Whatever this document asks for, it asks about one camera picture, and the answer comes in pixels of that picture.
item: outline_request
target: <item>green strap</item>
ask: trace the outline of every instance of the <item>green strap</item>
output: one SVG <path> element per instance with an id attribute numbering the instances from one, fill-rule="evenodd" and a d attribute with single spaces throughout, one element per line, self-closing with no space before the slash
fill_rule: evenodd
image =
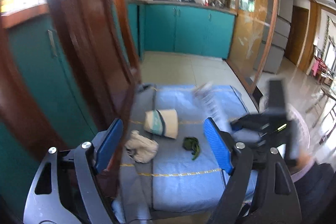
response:
<path id="1" fill-rule="evenodd" d="M 185 137 L 183 139 L 182 147 L 187 151 L 193 151 L 193 160 L 196 160 L 201 152 L 200 144 L 198 139 L 195 137 Z"/>

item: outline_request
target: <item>metal handle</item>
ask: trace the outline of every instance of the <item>metal handle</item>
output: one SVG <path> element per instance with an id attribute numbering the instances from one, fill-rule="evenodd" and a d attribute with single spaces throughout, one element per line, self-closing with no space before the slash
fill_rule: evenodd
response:
<path id="1" fill-rule="evenodd" d="M 53 31 L 48 30 L 48 35 L 49 35 L 50 45 L 51 45 L 51 49 L 52 49 L 52 56 L 54 58 L 54 57 L 57 57 L 57 50 L 56 50 L 55 41 L 54 41 L 54 37 L 53 37 Z"/>

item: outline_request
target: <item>refrigerator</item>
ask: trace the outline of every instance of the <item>refrigerator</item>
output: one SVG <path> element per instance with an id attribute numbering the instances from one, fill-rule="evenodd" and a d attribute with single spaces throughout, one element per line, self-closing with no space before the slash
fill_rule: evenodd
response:
<path id="1" fill-rule="evenodd" d="M 273 8 L 273 0 L 268 0 L 268 8 Z M 291 29 L 292 22 L 292 13 L 293 13 L 293 0 L 279 0 L 277 20 L 275 24 L 273 39 L 271 48 L 269 50 L 266 63 L 263 71 L 278 73 L 282 58 L 285 53 L 285 48 L 288 41 L 289 32 Z M 268 16 L 272 16 L 272 11 L 268 11 Z M 265 26 L 262 42 L 259 47 L 259 52 L 257 58 L 254 62 L 254 69 L 257 69 L 263 55 L 265 44 L 268 36 L 269 27 Z"/>

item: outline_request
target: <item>metal screw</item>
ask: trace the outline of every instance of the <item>metal screw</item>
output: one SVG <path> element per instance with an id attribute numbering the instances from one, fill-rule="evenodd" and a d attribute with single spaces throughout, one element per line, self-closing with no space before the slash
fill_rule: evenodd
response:
<path id="1" fill-rule="evenodd" d="M 272 154 L 278 154 L 278 152 L 279 152 L 275 147 L 272 147 L 270 149 L 270 151 L 271 151 Z"/>
<path id="2" fill-rule="evenodd" d="M 53 153 L 55 153 L 57 151 L 57 148 L 56 147 L 51 147 L 51 148 L 49 148 L 49 150 L 48 150 L 48 152 L 50 153 L 50 154 L 53 154 Z"/>
<path id="3" fill-rule="evenodd" d="M 87 148 L 89 148 L 91 146 L 91 143 L 90 142 L 83 142 L 82 143 L 82 148 L 84 148 L 84 149 L 87 149 Z"/>
<path id="4" fill-rule="evenodd" d="M 238 148 L 238 149 L 244 149 L 245 148 L 245 144 L 242 143 L 242 142 L 238 142 L 238 143 L 236 143 L 236 148 Z"/>

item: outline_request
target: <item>blue gripper pad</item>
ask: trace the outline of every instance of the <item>blue gripper pad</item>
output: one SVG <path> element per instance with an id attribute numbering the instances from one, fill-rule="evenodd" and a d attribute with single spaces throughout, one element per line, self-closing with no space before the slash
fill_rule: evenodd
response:
<path id="1" fill-rule="evenodd" d="M 204 121 L 203 129 L 204 134 L 210 144 L 212 152 L 215 155 L 217 163 L 228 175 L 231 175 L 234 167 L 231 163 L 232 148 L 228 148 L 223 138 L 220 136 L 220 131 L 211 118 Z"/>
<path id="2" fill-rule="evenodd" d="M 109 161 L 119 144 L 123 129 L 124 126 L 122 120 L 115 119 L 106 130 L 106 133 L 104 134 L 105 139 L 102 141 L 96 152 L 96 164 L 94 165 L 94 169 L 98 174 L 106 169 L 109 164 Z"/>

